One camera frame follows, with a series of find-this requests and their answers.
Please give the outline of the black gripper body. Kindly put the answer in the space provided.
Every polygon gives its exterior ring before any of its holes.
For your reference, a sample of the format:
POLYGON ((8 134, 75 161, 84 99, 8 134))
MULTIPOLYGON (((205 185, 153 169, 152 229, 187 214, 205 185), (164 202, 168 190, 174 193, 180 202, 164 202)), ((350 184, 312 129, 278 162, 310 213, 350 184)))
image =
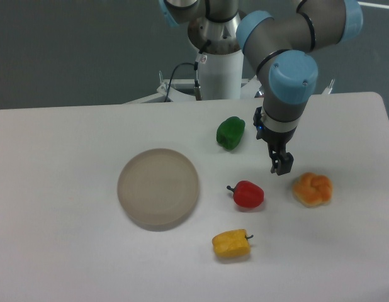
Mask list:
POLYGON ((256 108, 253 123, 257 131, 256 138, 264 140, 270 152, 285 150, 286 144, 291 140, 297 128, 297 120, 276 121, 265 112, 262 106, 256 108))

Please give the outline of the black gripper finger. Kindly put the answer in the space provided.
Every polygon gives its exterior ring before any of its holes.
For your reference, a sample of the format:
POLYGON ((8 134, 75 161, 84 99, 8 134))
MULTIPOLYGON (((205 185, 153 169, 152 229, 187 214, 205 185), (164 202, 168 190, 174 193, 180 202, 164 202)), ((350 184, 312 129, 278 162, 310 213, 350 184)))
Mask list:
POLYGON ((276 174, 278 171, 279 166, 279 156, 277 151, 273 147, 268 148, 269 157, 271 159, 272 167, 271 167, 271 173, 276 174))
POLYGON ((278 154, 278 164, 276 168, 276 173, 279 176, 288 174, 291 172, 293 166, 293 156, 289 152, 280 152, 278 154))

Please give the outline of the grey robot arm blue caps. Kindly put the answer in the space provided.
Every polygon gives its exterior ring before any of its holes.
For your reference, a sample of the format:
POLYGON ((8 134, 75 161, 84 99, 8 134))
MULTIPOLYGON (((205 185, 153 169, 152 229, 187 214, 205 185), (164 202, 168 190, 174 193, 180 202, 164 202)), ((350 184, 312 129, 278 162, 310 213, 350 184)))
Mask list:
POLYGON ((295 1, 295 13, 275 20, 268 12, 245 14, 238 1, 160 1, 171 26, 188 24, 197 50, 194 95, 229 99, 240 94, 235 59, 247 60, 261 83, 263 103, 254 113, 257 138, 268 145, 272 172, 290 172, 286 151, 313 94, 318 67, 312 51, 359 35, 363 12, 357 1, 295 1))

